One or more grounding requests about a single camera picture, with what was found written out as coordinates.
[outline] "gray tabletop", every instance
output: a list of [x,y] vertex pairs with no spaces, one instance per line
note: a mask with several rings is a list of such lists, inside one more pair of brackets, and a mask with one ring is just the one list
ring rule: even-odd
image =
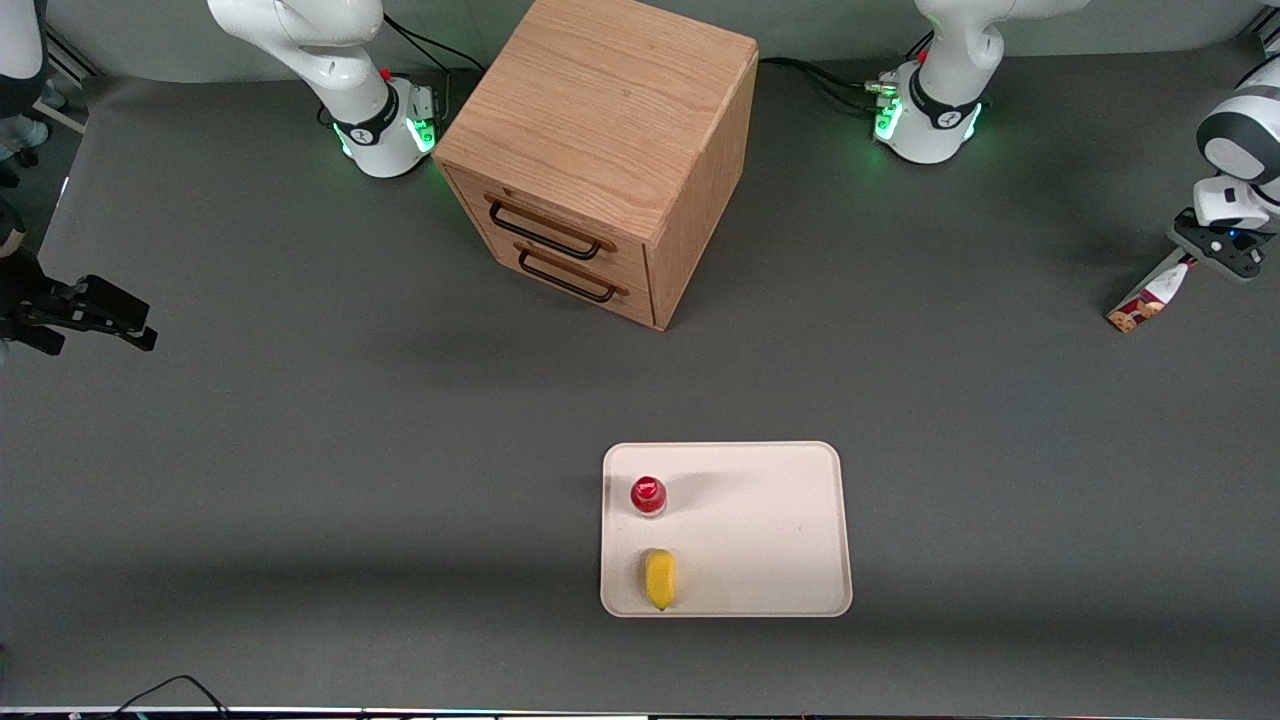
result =
[[[3,701],[1274,717],[1280,266],[1102,318],[1253,58],[1010,60],[936,168],[765,68],[666,334],[498,266],[435,168],[362,177],[298,83],[101,87],[46,269],[160,343],[0,374]],[[605,614],[602,456],[694,439],[838,448],[847,615]]]

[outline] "red cap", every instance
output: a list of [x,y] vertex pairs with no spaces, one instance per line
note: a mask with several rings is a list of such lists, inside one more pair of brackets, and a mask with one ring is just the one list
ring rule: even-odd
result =
[[667,505],[667,487],[658,478],[645,475],[631,486],[631,503],[641,512],[657,512]]

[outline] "small bottle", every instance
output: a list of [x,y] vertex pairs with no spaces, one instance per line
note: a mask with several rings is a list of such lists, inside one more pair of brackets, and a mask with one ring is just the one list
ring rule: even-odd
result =
[[645,518],[657,518],[667,509],[667,486],[645,475],[631,486],[631,505]]

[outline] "yellow object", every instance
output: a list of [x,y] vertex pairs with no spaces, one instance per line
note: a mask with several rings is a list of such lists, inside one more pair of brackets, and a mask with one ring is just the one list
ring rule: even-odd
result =
[[644,589],[649,602],[666,610],[676,600],[676,556],[666,550],[652,550],[644,559]]

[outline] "wall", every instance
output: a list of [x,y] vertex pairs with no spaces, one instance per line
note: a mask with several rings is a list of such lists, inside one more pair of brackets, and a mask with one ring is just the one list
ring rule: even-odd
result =
[[[887,56],[928,29],[909,0],[646,0],[750,35],[764,55]],[[402,24],[490,60],[530,0],[384,0]],[[1148,53],[1198,47],[1235,35],[1254,0],[1094,0],[1079,13],[1004,26],[1012,55]],[[221,32],[202,0],[50,0],[49,19],[111,74],[177,82],[288,77],[257,49]],[[369,45],[379,64],[426,60],[390,28]],[[452,65],[463,65],[448,54]]]

